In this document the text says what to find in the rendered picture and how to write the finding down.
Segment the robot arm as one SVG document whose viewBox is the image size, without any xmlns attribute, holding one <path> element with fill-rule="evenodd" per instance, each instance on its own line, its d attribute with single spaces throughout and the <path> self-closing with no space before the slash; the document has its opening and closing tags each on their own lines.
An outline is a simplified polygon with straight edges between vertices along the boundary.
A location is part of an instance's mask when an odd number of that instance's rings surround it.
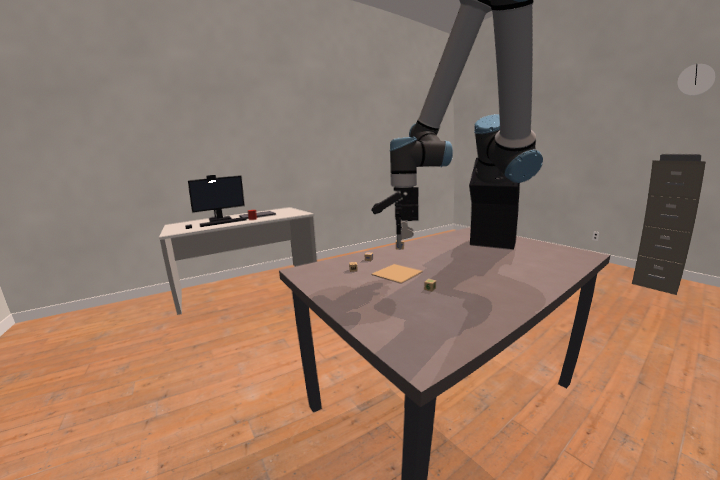
<svg viewBox="0 0 720 480">
<path fill-rule="evenodd" d="M 489 115 L 475 123 L 476 176 L 489 184 L 509 179 L 522 183 L 535 176 L 542 166 L 543 157 L 535 148 L 536 134 L 531 130 L 533 0 L 459 1 L 461 6 L 421 114 L 410 128 L 409 137 L 390 142 L 391 186 L 416 186 L 417 167 L 451 163 L 452 145 L 441 141 L 437 133 L 483 19 L 491 10 L 499 115 Z"/>
</svg>

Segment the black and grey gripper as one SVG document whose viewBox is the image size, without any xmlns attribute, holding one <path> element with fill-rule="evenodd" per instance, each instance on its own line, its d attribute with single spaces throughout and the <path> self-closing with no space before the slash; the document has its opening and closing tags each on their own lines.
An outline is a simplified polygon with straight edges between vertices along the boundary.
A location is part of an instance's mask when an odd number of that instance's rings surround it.
<svg viewBox="0 0 720 480">
<path fill-rule="evenodd" d="M 394 187 L 394 191 L 408 191 L 407 195 L 400 192 L 402 199 L 395 203 L 397 245 L 401 250 L 401 240 L 413 237 L 413 229 L 407 228 L 407 221 L 419 221 L 418 187 Z"/>
</svg>

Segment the orange flat mat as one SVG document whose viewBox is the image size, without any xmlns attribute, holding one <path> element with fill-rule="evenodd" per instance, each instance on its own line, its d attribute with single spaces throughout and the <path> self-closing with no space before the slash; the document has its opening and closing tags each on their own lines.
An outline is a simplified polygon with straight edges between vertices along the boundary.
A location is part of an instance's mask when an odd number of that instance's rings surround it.
<svg viewBox="0 0 720 480">
<path fill-rule="evenodd" d="M 395 281 L 398 283 L 403 283 L 422 272 L 423 271 L 393 264 L 377 272 L 374 272 L 371 275 Z"/>
</svg>

